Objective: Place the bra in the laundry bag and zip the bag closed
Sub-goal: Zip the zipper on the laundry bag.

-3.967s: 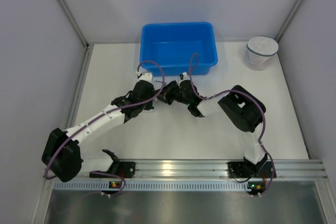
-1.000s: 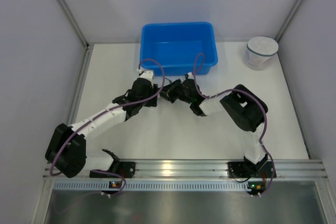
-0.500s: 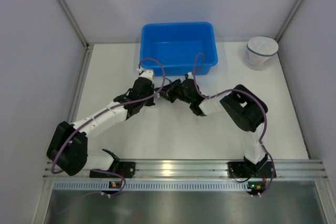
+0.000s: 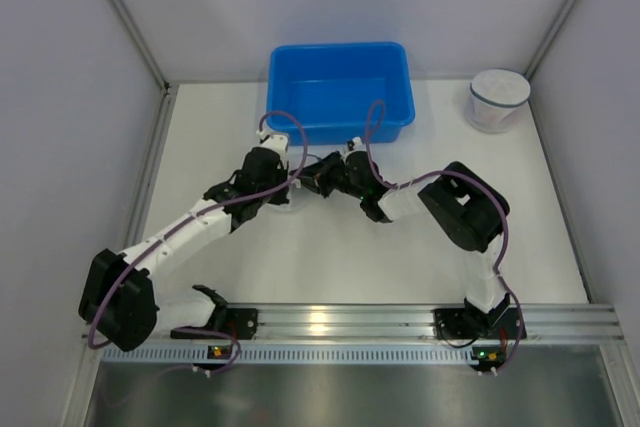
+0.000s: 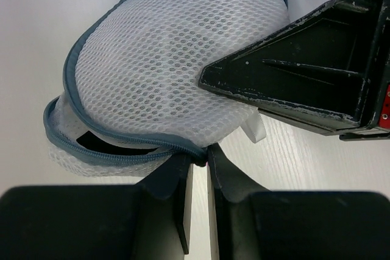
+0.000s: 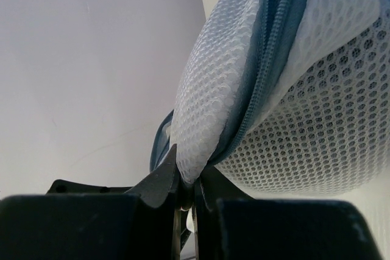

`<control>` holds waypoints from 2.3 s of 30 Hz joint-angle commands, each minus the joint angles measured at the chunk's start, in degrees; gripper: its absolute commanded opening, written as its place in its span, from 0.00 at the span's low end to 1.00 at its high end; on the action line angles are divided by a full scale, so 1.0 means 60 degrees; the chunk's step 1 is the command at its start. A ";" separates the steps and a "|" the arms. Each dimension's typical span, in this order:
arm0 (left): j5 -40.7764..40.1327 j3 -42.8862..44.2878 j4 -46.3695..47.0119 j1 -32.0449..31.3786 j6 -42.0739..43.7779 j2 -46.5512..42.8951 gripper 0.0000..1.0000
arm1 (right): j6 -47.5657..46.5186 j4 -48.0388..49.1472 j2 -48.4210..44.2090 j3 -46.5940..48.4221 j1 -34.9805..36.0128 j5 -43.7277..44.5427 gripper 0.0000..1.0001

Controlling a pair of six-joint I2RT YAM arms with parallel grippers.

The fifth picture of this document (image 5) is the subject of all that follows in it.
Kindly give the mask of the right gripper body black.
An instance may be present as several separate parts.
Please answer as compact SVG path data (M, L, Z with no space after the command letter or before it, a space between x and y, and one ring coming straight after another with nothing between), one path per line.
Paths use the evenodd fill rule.
M365 0L373 15L362 25L373 28L365 66L365 93L361 95L360 125L343 130L341 141L368 141L389 139L389 0Z

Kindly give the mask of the white mesh laundry bag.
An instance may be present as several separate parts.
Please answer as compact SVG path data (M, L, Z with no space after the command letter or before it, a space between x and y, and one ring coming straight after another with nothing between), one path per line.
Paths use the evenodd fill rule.
M265 139L257 108L197 83L288 23L288 0L120 0L66 58L64 91L43 114L49 157L86 177L145 177L238 128Z

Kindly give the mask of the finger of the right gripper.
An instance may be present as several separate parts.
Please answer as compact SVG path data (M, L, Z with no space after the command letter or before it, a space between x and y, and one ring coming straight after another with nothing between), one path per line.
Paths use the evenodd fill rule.
M199 86L322 135L360 125L373 15L365 0L329 0L208 66Z

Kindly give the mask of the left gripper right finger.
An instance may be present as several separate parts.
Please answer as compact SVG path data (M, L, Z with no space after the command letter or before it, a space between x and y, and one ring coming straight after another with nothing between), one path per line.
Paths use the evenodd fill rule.
M208 157L213 259L388 259L389 200L368 191L271 191L219 146Z

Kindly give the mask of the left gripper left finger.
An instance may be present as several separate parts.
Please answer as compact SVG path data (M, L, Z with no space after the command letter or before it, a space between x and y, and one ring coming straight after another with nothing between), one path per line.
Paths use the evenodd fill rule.
M193 165L178 154L136 184L20 186L1 197L2 259L183 259Z

